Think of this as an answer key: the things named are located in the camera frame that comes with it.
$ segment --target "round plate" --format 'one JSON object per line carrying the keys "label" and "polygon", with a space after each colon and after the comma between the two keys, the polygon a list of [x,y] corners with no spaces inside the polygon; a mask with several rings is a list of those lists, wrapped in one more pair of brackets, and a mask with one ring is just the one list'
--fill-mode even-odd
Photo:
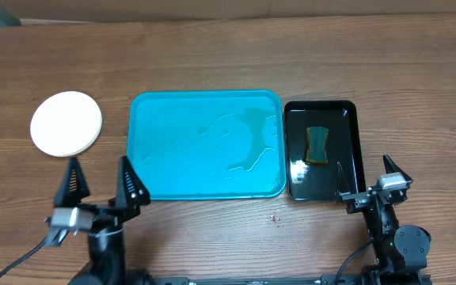
{"label": "round plate", "polygon": [[45,154],[70,157],[96,141],[101,110],[84,93],[65,91],[48,98],[31,119],[31,139]]}

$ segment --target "green sponge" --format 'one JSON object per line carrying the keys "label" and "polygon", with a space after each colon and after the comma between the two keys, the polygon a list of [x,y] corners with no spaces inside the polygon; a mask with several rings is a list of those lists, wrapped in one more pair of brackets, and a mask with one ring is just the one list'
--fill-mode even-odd
{"label": "green sponge", "polygon": [[313,164],[326,164],[329,162],[325,149],[328,135],[329,129],[326,127],[307,128],[306,162]]}

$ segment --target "blue object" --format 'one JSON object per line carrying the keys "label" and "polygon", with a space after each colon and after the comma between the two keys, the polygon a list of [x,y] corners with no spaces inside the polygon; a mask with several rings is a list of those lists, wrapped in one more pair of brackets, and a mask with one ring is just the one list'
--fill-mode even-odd
{"label": "blue object", "polygon": [[152,200],[277,196],[281,108],[264,89],[143,93],[131,104],[127,156]]}

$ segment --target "black tray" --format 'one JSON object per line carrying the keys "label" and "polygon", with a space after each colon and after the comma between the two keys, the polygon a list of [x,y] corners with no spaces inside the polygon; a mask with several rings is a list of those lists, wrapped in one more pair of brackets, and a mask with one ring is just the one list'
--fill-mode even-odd
{"label": "black tray", "polygon": [[[365,191],[356,107],[350,101],[291,101],[284,107],[288,191],[295,200],[333,201],[339,162],[352,193]],[[326,165],[305,162],[306,129],[329,129]]]}

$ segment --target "wire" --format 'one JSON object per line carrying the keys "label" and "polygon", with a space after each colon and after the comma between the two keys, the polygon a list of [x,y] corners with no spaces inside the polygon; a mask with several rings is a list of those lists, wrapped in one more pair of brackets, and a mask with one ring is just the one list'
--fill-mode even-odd
{"label": "wire", "polygon": [[0,279],[1,277],[3,277],[8,271],[10,271],[12,268],[16,267],[17,265],[19,265],[20,263],[22,263],[22,261],[24,260],[27,260],[31,255],[35,254],[38,250],[40,250],[42,247],[44,247],[45,245],[45,238],[34,248],[32,249],[30,252],[26,253],[23,257],[15,260],[12,264],[8,265],[5,269],[3,269],[1,272],[0,272]]}
{"label": "wire", "polygon": [[346,267],[346,265],[348,265],[348,263],[355,257],[357,257],[360,253],[363,252],[363,250],[365,250],[369,245],[372,245],[374,243],[374,238],[371,237],[370,240],[368,242],[366,242],[364,245],[360,246],[359,249],[357,249],[352,255],[350,255],[346,261],[344,263],[342,263],[342,265],[340,266],[339,268],[339,271],[337,272],[337,275],[336,275],[336,279],[335,281],[333,282],[333,285],[339,285],[339,278],[340,278],[340,275],[342,274],[342,271],[344,270],[344,268]]}

